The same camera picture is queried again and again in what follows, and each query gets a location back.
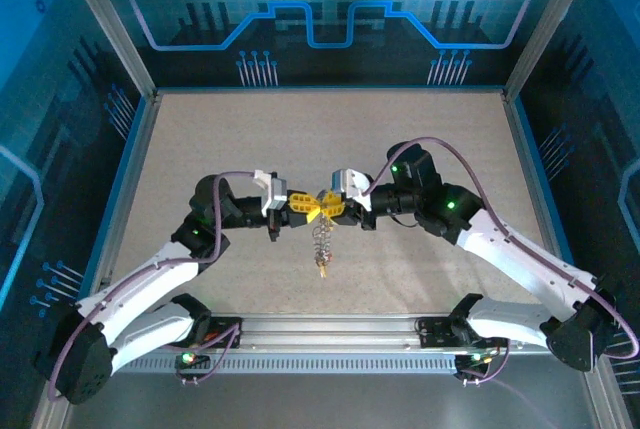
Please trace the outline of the control board with lights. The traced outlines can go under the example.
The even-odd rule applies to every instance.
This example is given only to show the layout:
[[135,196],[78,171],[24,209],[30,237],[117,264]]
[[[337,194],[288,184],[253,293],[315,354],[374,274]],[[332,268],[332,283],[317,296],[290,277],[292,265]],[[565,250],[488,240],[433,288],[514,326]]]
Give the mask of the control board with lights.
[[487,351],[471,352],[455,356],[455,368],[458,373],[466,374],[468,371],[485,376],[489,372],[489,365],[493,354]]
[[176,357],[175,367],[178,371],[192,369],[206,369],[209,367],[210,358],[207,355],[194,351],[182,351]]

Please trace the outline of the steel front plate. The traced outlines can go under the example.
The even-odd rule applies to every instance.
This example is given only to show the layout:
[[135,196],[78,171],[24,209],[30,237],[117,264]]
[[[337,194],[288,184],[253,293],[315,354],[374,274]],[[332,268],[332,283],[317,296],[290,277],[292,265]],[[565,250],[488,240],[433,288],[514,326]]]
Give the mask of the steel front plate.
[[449,375],[115,376],[65,429],[605,429],[583,375],[513,356],[480,386]]

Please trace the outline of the aluminium side rail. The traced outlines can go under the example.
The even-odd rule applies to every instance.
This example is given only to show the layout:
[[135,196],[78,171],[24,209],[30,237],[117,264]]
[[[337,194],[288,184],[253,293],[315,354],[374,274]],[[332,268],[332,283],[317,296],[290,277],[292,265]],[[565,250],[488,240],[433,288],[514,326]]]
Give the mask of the aluminium side rail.
[[158,109],[158,100],[146,102],[136,116],[136,125],[132,127],[133,134],[127,140],[122,158],[123,167],[118,169],[113,197],[107,204],[109,212],[100,239],[93,291],[102,290],[111,282]]
[[573,254],[524,106],[519,98],[509,99],[506,90],[501,91],[501,99],[540,229],[542,243],[557,257],[573,263]]

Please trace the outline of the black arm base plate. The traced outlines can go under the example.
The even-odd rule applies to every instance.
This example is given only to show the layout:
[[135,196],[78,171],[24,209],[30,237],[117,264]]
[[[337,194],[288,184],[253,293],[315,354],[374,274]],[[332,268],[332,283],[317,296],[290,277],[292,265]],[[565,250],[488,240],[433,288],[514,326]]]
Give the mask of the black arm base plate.
[[507,340],[480,336],[460,318],[420,317],[414,323],[420,346],[425,348],[503,348]]
[[231,348],[240,346],[242,326],[244,320],[241,317],[212,317],[202,341],[206,349],[224,349],[231,340],[231,328],[236,327],[236,335],[231,340]]

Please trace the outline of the aluminium frame post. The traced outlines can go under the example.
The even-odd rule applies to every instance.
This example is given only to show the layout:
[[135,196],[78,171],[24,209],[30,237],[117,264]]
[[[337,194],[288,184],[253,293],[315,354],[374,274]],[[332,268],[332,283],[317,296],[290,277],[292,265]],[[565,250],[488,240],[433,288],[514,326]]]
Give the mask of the aluminium frame post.
[[85,0],[139,93],[154,101],[156,86],[111,0]]
[[506,84],[503,101],[511,104],[540,60],[574,0],[549,0]]

